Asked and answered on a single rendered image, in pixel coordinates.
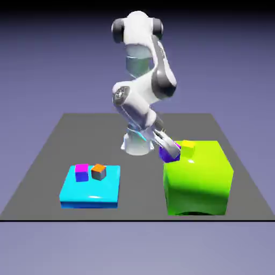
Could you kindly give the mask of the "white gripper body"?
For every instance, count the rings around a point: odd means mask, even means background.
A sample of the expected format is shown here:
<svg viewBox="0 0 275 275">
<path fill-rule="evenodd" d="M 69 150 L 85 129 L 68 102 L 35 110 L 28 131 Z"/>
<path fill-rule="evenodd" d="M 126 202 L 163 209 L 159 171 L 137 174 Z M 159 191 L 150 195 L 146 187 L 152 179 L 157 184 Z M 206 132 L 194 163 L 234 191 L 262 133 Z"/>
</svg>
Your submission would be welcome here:
<svg viewBox="0 0 275 275">
<path fill-rule="evenodd" d="M 164 131 L 154 130 L 154 139 L 172 158 L 176 158 L 180 155 L 180 148 Z"/>
</svg>

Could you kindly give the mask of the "small purple cube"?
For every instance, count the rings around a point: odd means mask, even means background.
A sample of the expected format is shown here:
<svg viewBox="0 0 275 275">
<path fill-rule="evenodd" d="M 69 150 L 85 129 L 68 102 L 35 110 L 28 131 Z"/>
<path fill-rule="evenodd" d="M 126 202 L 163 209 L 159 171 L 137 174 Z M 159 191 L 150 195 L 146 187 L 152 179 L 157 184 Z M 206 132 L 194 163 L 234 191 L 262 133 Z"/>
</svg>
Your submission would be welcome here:
<svg viewBox="0 0 275 275">
<path fill-rule="evenodd" d="M 180 160 L 181 146 L 176 142 L 166 144 L 164 147 L 159 147 L 159 157 L 164 163 L 170 163 Z"/>
</svg>

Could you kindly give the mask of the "small yellow cube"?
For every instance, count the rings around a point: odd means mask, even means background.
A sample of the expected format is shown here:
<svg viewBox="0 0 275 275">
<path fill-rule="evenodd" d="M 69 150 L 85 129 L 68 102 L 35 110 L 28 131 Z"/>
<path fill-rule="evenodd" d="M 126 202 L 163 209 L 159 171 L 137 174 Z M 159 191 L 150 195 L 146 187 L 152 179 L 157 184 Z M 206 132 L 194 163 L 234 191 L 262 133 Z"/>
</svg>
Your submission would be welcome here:
<svg viewBox="0 0 275 275">
<path fill-rule="evenodd" d="M 183 140 L 181 144 L 181 157 L 191 158 L 195 151 L 196 143 L 191 140 Z"/>
</svg>

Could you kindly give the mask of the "small orange cube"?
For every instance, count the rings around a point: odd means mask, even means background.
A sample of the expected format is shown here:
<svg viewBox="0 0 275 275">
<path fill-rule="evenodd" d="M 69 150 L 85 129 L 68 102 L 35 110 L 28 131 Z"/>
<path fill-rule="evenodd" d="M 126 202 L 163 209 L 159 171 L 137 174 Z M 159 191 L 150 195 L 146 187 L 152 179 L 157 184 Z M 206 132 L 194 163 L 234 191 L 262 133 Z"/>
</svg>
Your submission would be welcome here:
<svg viewBox="0 0 275 275">
<path fill-rule="evenodd" d="M 106 166 L 102 164 L 95 164 L 91 168 L 91 177 L 95 180 L 103 180 L 106 177 Z"/>
</svg>

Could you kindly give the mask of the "small magenta cube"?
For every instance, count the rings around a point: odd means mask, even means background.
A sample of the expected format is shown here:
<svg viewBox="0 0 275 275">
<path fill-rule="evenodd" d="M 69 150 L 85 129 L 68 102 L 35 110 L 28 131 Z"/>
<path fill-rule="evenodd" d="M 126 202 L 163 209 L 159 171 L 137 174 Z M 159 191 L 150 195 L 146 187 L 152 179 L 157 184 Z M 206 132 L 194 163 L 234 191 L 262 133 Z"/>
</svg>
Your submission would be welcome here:
<svg viewBox="0 0 275 275">
<path fill-rule="evenodd" d="M 75 165 L 75 179 L 77 182 L 87 182 L 89 180 L 89 165 L 77 164 Z"/>
</svg>

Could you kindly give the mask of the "large green box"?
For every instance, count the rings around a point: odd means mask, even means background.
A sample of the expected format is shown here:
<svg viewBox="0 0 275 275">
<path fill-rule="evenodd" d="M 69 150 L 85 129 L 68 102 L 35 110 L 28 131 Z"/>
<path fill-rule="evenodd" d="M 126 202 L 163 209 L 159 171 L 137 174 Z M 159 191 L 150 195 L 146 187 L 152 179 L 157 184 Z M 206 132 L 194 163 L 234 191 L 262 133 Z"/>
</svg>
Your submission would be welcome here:
<svg viewBox="0 0 275 275">
<path fill-rule="evenodd" d="M 194 141 L 191 158 L 163 164 L 168 215 L 225 215 L 234 170 L 218 141 Z"/>
</svg>

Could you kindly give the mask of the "large cyan box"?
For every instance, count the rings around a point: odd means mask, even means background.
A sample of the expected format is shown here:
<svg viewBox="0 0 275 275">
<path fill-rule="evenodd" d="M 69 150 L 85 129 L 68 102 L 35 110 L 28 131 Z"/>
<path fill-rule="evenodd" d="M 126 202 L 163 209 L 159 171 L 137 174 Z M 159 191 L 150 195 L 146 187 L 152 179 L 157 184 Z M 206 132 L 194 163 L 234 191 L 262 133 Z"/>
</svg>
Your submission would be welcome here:
<svg viewBox="0 0 275 275">
<path fill-rule="evenodd" d="M 101 181 L 91 177 L 92 167 L 89 165 L 89 180 L 77 182 L 75 165 L 70 166 L 59 195 L 62 208 L 118 207 L 120 166 L 106 165 L 106 177 Z"/>
</svg>

